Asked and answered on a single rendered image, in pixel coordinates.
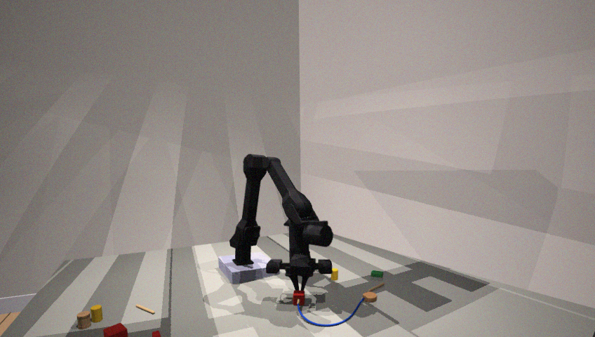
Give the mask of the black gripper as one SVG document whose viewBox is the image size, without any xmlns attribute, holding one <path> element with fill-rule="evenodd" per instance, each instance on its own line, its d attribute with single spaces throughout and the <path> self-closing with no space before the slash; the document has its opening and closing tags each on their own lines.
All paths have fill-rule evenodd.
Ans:
<svg viewBox="0 0 595 337">
<path fill-rule="evenodd" d="M 291 244 L 289 243 L 289 263 L 282 263 L 281 259 L 271 259 L 266 265 L 266 273 L 278 273 L 280 270 L 285 270 L 285 276 L 289 277 L 293 283 L 293 286 L 296 291 L 299 291 L 299 284 L 298 284 L 298 276 L 297 275 L 290 275 L 290 258 L 293 254 L 293 251 L 296 254 L 305 254 L 305 251 L 309 251 L 309 244 Z M 331 260 L 318 260 L 315 265 L 315 270 L 318 270 L 321 274 L 332 274 L 332 262 Z M 304 291 L 305 285 L 309 277 L 313 276 L 313 272 L 308 272 L 306 277 L 302 277 L 302 286 L 301 291 Z"/>
</svg>

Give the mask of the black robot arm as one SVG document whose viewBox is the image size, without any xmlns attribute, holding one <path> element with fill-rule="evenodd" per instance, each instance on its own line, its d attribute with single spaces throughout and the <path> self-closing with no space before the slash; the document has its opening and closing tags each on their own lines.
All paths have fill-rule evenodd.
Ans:
<svg viewBox="0 0 595 337">
<path fill-rule="evenodd" d="M 327 220 L 318 219 L 311 202 L 299 192 L 281 165 L 280 159 L 258 154 L 247 154 L 243 159 L 243 172 L 246 177 L 245 199 L 242 219 L 236 226 L 235 234 L 229 243 L 235 248 L 235 265 L 252 265 L 251 246 L 256 246 L 261 227 L 256 221 L 260 181 L 268 171 L 282 197 L 282 207 L 288 218 L 284 225 L 289 226 L 289 243 L 329 246 L 333 240 L 332 228 Z M 309 253 L 308 253 L 309 252 Z M 316 259 L 310 251 L 293 254 L 290 258 L 290 275 L 306 277 L 314 272 Z"/>
</svg>

